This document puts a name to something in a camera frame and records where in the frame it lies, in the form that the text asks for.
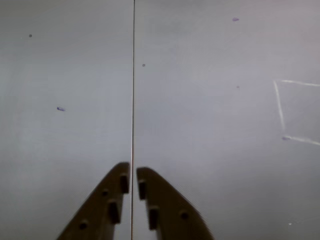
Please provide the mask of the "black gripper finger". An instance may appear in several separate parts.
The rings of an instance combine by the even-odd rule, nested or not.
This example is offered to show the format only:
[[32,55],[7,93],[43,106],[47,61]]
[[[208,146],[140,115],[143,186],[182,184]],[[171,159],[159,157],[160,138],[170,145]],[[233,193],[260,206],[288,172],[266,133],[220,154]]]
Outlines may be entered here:
[[145,201],[148,227],[158,240],[213,240],[192,204],[160,174],[148,167],[136,170],[138,194]]
[[130,164],[116,164],[91,192],[59,240],[112,240],[121,223],[124,195],[129,193]]

